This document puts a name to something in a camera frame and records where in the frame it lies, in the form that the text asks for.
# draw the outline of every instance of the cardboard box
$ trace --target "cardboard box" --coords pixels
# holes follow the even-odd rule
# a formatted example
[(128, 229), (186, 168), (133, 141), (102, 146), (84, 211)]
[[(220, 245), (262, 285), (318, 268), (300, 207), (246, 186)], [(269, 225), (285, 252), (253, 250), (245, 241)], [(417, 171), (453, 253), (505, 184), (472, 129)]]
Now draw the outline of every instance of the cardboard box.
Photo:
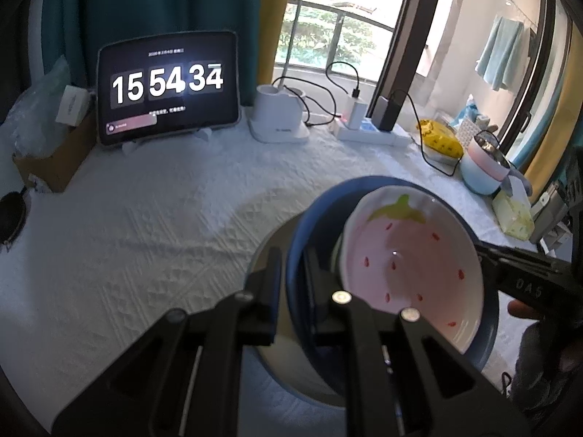
[(53, 192), (64, 192), (96, 141), (95, 111), (92, 110), (48, 158), (13, 155), (12, 160), (27, 187), (34, 187), (33, 182), (28, 180), (28, 176), (33, 174), (45, 181)]

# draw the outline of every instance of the white tablecloth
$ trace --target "white tablecloth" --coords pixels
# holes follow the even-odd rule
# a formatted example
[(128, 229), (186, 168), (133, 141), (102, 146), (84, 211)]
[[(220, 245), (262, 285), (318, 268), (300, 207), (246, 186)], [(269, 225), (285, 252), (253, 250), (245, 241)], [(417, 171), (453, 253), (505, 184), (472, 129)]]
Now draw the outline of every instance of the white tablecloth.
[[(130, 155), (95, 149), (63, 194), (32, 194), (10, 252), (0, 254), (0, 365), (47, 429), (57, 413), (168, 308), (212, 307), (241, 288), (273, 228), (331, 186), (396, 176), (432, 190), (477, 235), (500, 232), (487, 201), (427, 166), (416, 147), (336, 141), (325, 128), (303, 145), (256, 142), (245, 123), (148, 141)], [(501, 320), (486, 374), (514, 369), (526, 323)], [(343, 413), (285, 392), (246, 354), (241, 435), (343, 435)]]

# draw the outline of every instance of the light blue towel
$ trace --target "light blue towel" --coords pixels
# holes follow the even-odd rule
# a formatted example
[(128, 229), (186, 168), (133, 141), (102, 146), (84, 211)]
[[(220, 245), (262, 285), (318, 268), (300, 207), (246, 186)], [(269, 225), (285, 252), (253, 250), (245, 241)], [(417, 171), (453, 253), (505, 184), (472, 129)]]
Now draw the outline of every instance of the light blue towel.
[(525, 63), (522, 36), (524, 24), (497, 16), (476, 72), (492, 89), (510, 90)]

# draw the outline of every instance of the digital clock display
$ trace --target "digital clock display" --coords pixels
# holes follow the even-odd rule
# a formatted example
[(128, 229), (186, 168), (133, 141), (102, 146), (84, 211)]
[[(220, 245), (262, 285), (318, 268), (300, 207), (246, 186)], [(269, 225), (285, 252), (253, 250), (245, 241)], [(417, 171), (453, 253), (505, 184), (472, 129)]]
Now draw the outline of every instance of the digital clock display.
[(100, 141), (110, 145), (237, 122), (237, 38), (192, 31), (105, 46), (97, 63)]

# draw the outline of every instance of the finger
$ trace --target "finger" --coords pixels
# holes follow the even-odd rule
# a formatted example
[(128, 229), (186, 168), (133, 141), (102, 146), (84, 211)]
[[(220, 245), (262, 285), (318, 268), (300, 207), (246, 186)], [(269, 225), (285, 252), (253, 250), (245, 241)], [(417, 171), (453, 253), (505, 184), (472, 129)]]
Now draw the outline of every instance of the finger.
[(519, 319), (541, 320), (543, 318), (540, 312), (520, 302), (520, 300), (511, 300), (508, 303), (508, 313)]

